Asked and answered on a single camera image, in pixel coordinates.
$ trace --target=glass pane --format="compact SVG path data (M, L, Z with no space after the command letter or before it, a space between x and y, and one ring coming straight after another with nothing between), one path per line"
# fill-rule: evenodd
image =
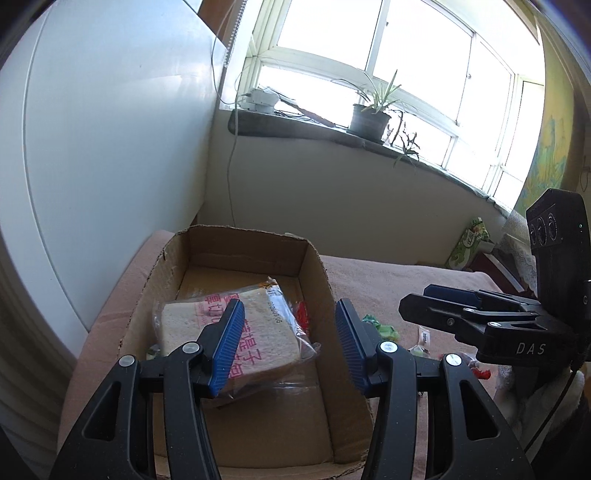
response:
M277 44L365 69L382 0L291 0Z
M493 197L497 202L511 210L519 198L523 184L523 181L517 180L507 172L503 172L501 174L501 181Z
M447 169L456 177L481 189L491 166L490 162L484 162L481 158L463 141L458 140L453 147Z
M374 75L456 119L471 36L421 0L392 0Z
M327 120L348 127L353 116L353 104L357 93L342 85L322 80L303 73L263 67L259 87L271 87L297 101L298 105Z
M540 136L544 110L544 86L524 82L515 135L507 158L506 169L525 181Z
M445 154L447 153L451 137L437 127L434 127L409 113L404 114L404 121L406 122L406 131L411 137L415 132L417 133L416 142L421 147L418 151L421 158L429 163L441 166ZM399 117L396 116L389 122L388 127L396 131L399 122ZM400 136L396 139L394 145L402 147Z
M511 74L482 43L473 49L458 121L462 137L479 153L492 155L505 119Z

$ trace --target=white device on sill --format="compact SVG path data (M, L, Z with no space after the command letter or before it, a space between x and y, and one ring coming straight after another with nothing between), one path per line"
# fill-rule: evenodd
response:
M273 113L275 112L275 105L277 102L279 102L279 95L273 90L269 88L252 88L251 91L246 94L246 97L241 102L240 106L251 112Z

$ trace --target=yellow wall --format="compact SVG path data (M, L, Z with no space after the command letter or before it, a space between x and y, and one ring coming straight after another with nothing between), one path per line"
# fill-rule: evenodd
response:
M525 211L548 188L560 188L573 135L574 90L547 35L542 31L545 61L544 113L540 138L515 210Z

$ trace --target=blue gripper pad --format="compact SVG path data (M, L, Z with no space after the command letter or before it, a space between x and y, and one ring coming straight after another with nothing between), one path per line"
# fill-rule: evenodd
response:
M244 304L240 300L231 300L220 321L214 325L217 328L223 328L223 330L212 355L211 379L209 381L209 391L212 397L216 397L228 381L230 367L234 361L244 327Z
M432 299L452 301L461 305L469 305L479 309L482 300L478 298L475 291L460 290L459 288L442 287L440 285L429 285L423 291L423 295Z
M375 349L381 337L372 324L359 319L349 299L337 302L335 323L349 367L349 375L355 387L363 395L367 395L371 388L369 375L377 369Z

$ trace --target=spider plant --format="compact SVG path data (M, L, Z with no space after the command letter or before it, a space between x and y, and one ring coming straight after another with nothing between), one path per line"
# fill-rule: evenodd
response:
M351 85L359 94L359 96L367 104L365 109L373 109L375 112L384 112L388 110L393 104L399 102L398 99L394 98L394 92L400 88L400 85L394 85L396 81L396 75L398 70L394 72L394 76L390 82L386 85L383 82L374 82L366 72L363 73L369 80L369 86L359 86L345 79L339 79L339 82L344 82Z

